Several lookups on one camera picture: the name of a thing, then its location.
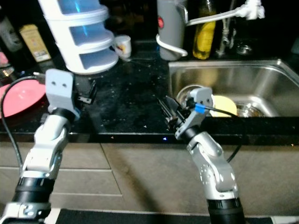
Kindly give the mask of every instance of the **olive oil bottle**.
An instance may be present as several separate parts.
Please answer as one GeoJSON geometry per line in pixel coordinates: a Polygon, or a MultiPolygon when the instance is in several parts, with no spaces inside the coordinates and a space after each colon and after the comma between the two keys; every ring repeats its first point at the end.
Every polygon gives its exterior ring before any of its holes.
{"type": "MultiPolygon", "coordinates": [[[[202,3],[199,7],[199,16],[205,17],[215,14],[216,10],[212,0],[202,0],[202,3]]],[[[197,25],[193,44],[194,57],[198,59],[209,58],[211,53],[211,46],[213,42],[215,26],[215,21],[197,25]]]]}

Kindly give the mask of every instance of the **stainless steel sink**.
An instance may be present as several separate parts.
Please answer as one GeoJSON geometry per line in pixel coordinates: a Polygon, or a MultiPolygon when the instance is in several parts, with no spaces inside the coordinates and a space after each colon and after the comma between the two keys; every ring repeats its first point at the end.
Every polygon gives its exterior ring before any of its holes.
{"type": "Polygon", "coordinates": [[[169,71],[174,98],[186,86],[208,86],[262,116],[299,116],[299,76],[281,60],[171,62],[169,71]]]}

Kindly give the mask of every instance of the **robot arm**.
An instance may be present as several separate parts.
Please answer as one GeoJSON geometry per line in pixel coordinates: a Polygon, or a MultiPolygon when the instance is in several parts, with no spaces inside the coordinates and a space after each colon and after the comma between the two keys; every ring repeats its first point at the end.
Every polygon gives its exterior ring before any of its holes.
{"type": "Polygon", "coordinates": [[[46,72],[46,95],[50,115],[35,135],[11,202],[0,224],[39,223],[49,215],[49,197],[57,178],[70,124],[79,119],[74,105],[73,74],[50,69],[46,72]]]}
{"type": "Polygon", "coordinates": [[[213,105],[212,90],[206,87],[194,89],[186,101],[197,106],[182,108],[169,97],[166,102],[160,101],[160,105],[169,129],[175,130],[175,137],[188,142],[187,150],[199,169],[204,186],[211,224],[244,224],[233,169],[225,160],[221,146],[200,129],[208,113],[200,105],[213,105]]]}

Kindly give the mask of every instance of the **metal joint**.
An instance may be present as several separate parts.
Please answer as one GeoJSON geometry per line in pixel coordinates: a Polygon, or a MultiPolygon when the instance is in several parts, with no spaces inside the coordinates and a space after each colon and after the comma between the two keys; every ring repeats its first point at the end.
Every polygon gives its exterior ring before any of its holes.
{"type": "Polygon", "coordinates": [[[187,150],[199,169],[207,199],[238,197],[233,169],[225,160],[221,146],[207,132],[196,135],[187,150]]]}
{"type": "Polygon", "coordinates": [[[56,179],[62,160],[62,150],[67,144],[68,120],[61,116],[50,115],[44,125],[40,126],[34,137],[35,145],[28,153],[23,165],[21,177],[56,179]],[[59,127],[53,130],[50,124],[59,127]]]}
{"type": "Polygon", "coordinates": [[[51,210],[50,203],[18,203],[6,204],[0,224],[8,218],[39,220],[47,217],[51,210]]]}

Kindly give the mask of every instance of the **black granite countertop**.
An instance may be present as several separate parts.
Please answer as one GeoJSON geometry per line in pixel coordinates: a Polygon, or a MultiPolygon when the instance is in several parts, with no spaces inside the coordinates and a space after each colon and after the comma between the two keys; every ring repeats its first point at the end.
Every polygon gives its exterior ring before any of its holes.
{"type": "MultiPolygon", "coordinates": [[[[140,142],[175,143],[174,134],[164,122],[157,97],[168,93],[168,62],[160,59],[152,42],[137,43],[133,61],[119,62],[110,70],[92,76],[76,75],[76,87],[86,92],[96,80],[97,95],[92,105],[82,110],[81,119],[72,125],[70,142],[140,142]]],[[[297,71],[298,56],[286,61],[297,71]]],[[[61,56],[40,64],[36,71],[46,68],[67,70],[61,56]]],[[[35,130],[47,113],[44,97],[33,107],[9,117],[8,123],[18,141],[33,141],[35,130]]],[[[246,126],[244,144],[297,145],[299,144],[299,117],[297,118],[211,118],[202,128],[220,144],[239,144],[246,126]]],[[[1,140],[9,140],[2,124],[1,140]]]]}

